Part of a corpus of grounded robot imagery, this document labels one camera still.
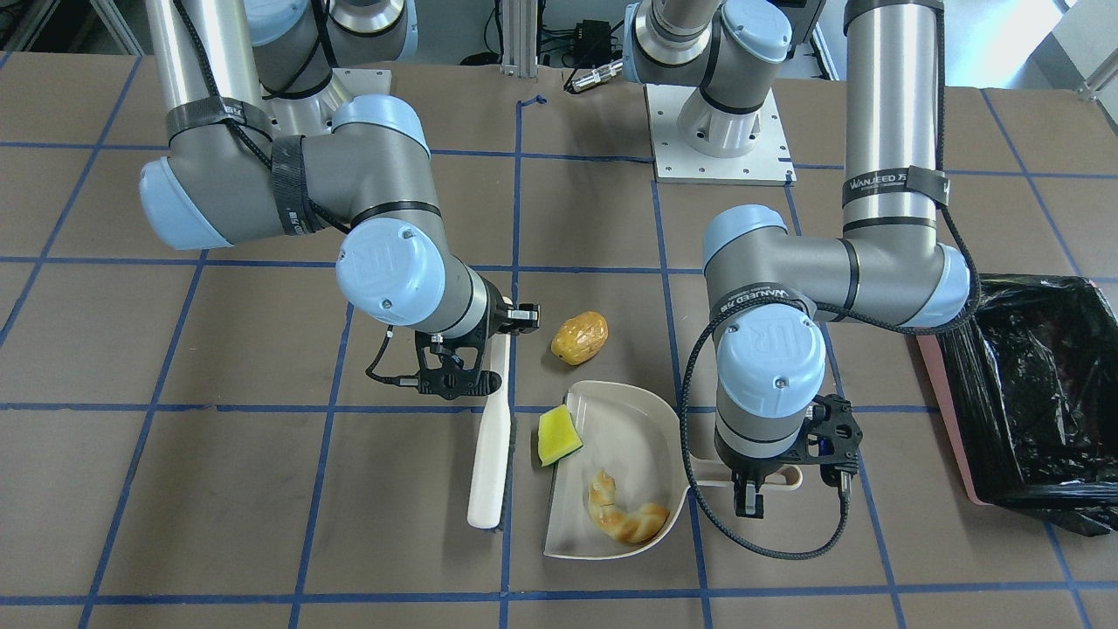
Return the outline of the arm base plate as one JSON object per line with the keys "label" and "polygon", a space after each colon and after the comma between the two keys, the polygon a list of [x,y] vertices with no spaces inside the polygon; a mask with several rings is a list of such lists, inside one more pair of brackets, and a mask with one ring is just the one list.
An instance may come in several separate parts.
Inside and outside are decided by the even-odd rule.
{"label": "arm base plate", "polygon": [[356,96],[388,94],[392,74],[389,69],[335,68],[326,86],[303,99],[275,99],[265,103],[271,116],[271,136],[326,135],[337,111]]}
{"label": "arm base plate", "polygon": [[796,181],[773,93],[751,113],[716,109],[699,88],[647,84],[656,179],[661,183],[784,185]]}

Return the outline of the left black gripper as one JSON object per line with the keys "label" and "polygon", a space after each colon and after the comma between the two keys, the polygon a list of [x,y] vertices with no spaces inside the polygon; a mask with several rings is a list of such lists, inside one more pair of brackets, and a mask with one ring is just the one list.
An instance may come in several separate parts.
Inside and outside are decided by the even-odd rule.
{"label": "left black gripper", "polygon": [[862,435],[847,399],[817,395],[808,407],[798,433],[794,433],[793,444],[776,457],[750,458],[724,445],[724,463],[735,470],[735,516],[765,517],[760,480],[786,465],[819,466],[822,482],[839,490],[843,501],[849,501],[853,478],[859,473]]}

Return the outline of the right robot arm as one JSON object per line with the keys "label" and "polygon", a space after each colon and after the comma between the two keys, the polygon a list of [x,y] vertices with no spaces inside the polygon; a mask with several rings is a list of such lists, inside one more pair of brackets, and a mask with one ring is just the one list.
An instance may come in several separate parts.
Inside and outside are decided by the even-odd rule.
{"label": "right robot arm", "polygon": [[539,326],[451,251],[418,115],[392,95],[347,89],[347,63],[399,59],[414,44],[404,1],[148,1],[170,155],[142,169],[148,221],[178,250],[345,234],[348,302],[413,328],[414,377],[446,399],[487,397],[487,339]]}

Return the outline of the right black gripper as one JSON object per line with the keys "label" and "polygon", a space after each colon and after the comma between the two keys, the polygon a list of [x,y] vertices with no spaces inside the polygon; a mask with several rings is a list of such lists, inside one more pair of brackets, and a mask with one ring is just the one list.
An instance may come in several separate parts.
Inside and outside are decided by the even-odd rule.
{"label": "right black gripper", "polygon": [[462,337],[416,331],[418,371],[416,389],[420,394],[444,399],[458,397],[487,397],[500,390],[508,379],[508,366],[498,361],[498,370],[482,365],[486,358],[487,340],[492,335],[531,334],[540,327],[540,306],[536,303],[498,304],[491,314],[483,315],[479,325]]}

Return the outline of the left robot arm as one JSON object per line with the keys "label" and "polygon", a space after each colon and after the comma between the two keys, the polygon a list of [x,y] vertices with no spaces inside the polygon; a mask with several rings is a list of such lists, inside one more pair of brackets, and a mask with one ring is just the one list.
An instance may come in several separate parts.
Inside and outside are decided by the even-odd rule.
{"label": "left robot arm", "polygon": [[[825,371],[823,320],[904,334],[966,320],[978,290],[965,245],[940,244],[942,1],[849,1],[845,179],[841,238],[803,238],[777,212],[742,204],[703,236],[714,320],[716,452],[732,473],[735,509],[762,516],[760,487],[803,460],[806,412]],[[681,124],[711,156],[716,136],[751,125],[788,51],[790,23],[766,1],[643,1],[625,20],[625,72],[695,89]]]}

